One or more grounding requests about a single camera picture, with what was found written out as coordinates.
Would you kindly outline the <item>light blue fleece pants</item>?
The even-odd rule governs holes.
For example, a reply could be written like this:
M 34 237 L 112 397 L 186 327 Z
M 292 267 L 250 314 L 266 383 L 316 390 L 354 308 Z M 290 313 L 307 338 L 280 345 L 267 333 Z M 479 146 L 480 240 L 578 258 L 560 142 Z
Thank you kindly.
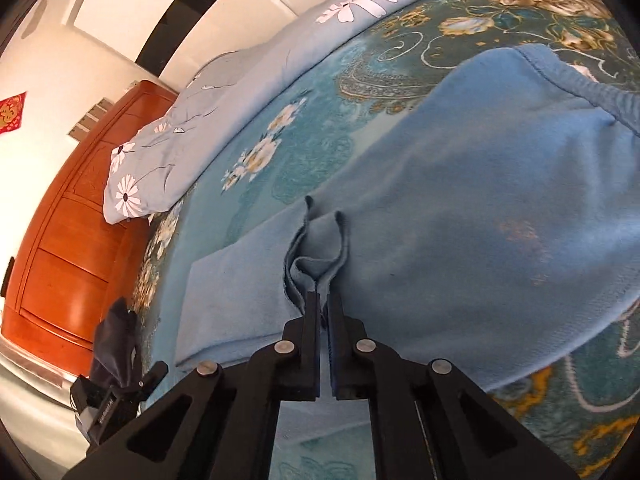
M 639 295 L 639 98 L 542 44 L 462 63 L 370 148 L 198 261 L 175 363 L 236 363 L 306 292 L 479 385 L 514 382 Z

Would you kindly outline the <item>dark navy fleece jacket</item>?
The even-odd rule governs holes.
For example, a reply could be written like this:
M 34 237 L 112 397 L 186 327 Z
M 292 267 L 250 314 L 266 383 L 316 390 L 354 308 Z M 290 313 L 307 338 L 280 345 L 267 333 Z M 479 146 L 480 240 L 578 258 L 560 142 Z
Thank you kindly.
M 101 388 L 126 388 L 142 378 L 138 316 L 124 297 L 108 309 L 96 326 L 89 379 Z

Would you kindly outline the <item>orange wooden headboard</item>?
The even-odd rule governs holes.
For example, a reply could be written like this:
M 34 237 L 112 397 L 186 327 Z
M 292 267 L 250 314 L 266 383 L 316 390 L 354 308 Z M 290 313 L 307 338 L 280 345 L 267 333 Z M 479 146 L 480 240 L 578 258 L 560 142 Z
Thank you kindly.
M 175 92 L 141 81 L 80 141 L 44 194 L 4 283 L 2 337 L 62 372 L 88 374 L 96 326 L 130 297 L 148 240 L 143 219 L 109 224 L 111 154 L 160 118 Z

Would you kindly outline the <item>teal floral bed blanket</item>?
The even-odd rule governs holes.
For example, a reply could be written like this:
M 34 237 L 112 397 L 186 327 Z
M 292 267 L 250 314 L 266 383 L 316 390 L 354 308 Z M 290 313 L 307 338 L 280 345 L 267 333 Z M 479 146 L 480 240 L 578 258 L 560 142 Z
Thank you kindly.
M 170 388 L 308 290 L 448 359 L 583 479 L 639 418 L 639 55 L 602 0 L 411 0 L 275 96 L 154 224 Z

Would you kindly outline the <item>light blue daisy quilt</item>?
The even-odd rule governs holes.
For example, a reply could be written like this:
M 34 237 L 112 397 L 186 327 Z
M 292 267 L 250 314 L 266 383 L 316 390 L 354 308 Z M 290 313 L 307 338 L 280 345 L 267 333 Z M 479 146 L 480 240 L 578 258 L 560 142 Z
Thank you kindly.
M 335 174 L 355 133 L 390 128 L 446 70 L 419 60 L 450 0 L 336 0 L 207 63 L 112 153 L 107 223 L 175 211 L 238 238 Z

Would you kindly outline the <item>white black-striped wardrobe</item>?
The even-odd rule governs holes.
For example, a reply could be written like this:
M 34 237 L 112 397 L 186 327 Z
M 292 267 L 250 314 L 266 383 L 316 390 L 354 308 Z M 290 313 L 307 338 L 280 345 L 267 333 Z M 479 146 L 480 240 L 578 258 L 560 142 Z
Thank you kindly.
M 326 0 L 70 0 L 79 57 L 117 94 L 149 79 L 182 90 L 208 61 L 257 46 Z

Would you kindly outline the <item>grey wall switch panel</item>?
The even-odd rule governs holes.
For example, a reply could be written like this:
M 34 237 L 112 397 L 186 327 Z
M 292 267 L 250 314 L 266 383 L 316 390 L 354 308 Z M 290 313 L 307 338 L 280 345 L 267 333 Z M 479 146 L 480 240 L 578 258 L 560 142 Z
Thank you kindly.
M 108 99 L 102 99 L 97 102 L 80 118 L 79 122 L 76 122 L 68 135 L 77 142 L 84 140 L 112 106 L 113 102 Z

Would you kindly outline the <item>red wall decoration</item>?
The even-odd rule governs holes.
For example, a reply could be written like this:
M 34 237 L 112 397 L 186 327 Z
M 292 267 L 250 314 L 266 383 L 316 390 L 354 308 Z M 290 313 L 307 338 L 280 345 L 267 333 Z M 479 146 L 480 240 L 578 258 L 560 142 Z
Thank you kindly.
M 11 132 L 21 127 L 26 96 L 27 93 L 22 92 L 0 102 L 0 133 Z

